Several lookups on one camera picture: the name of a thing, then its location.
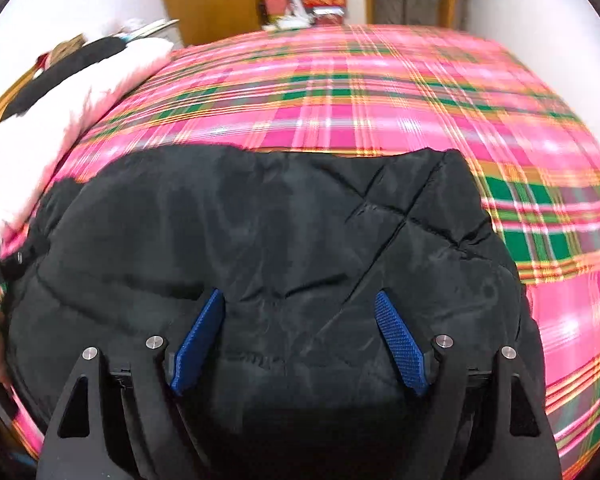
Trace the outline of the pink plaid bed sheet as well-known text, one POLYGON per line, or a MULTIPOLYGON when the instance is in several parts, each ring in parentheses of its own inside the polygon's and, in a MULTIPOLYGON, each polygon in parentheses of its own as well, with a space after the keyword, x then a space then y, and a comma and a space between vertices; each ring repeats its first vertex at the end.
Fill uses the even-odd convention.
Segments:
POLYGON ((600 144, 572 110, 494 42, 426 27, 254 32, 173 48, 171 61, 82 133, 0 261, 24 269, 0 286, 0 382, 35 459, 0 425, 14 479, 600 479, 600 144), (539 329, 545 390, 518 347, 480 376, 447 334, 422 322, 431 384, 416 426, 381 478, 276 471, 217 476, 166 382, 166 330, 96 346, 74 362, 50 421, 20 398, 6 361, 7 295, 40 254, 30 225, 59 180, 91 180, 129 154, 173 145, 379 158, 457 151, 524 285, 539 329))

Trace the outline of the white folded duvet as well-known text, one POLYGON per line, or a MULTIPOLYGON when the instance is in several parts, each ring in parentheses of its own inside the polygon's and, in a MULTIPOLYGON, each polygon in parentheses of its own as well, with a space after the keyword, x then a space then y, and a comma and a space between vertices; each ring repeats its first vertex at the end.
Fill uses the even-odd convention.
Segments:
POLYGON ((58 162, 127 93, 171 61, 174 43, 137 39, 0 122, 0 252, 22 227, 58 162))

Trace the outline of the brown teddy bear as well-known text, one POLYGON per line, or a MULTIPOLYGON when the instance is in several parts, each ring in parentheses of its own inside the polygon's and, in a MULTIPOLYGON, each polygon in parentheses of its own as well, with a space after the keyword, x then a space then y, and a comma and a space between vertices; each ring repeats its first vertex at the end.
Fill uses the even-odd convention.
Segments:
POLYGON ((47 55, 46 66, 52 66, 58 63, 71 53, 80 50, 85 43, 86 40, 82 34, 79 34, 78 36, 75 36, 67 41, 61 42, 47 55))

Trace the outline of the black quilted puffer jacket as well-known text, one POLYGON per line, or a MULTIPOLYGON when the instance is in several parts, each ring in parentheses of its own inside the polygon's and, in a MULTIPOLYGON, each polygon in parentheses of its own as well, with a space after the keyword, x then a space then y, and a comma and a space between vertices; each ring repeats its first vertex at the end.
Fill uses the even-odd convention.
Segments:
POLYGON ((451 336, 475 376, 513 344, 545 390, 524 285, 457 151, 153 148, 57 181, 29 237, 40 254, 7 295, 6 361, 40 424, 84 348, 118 356, 163 334, 204 287, 226 315, 185 406, 219 477, 389 473, 422 402, 381 339, 381 289, 451 336))

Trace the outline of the pink storage box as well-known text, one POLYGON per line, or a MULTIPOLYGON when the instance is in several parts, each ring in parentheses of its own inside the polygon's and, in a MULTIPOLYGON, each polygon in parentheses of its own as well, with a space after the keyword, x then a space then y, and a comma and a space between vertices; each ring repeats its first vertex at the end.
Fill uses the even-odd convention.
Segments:
POLYGON ((266 15, 271 19, 280 18, 287 13, 289 0, 262 0, 266 15))

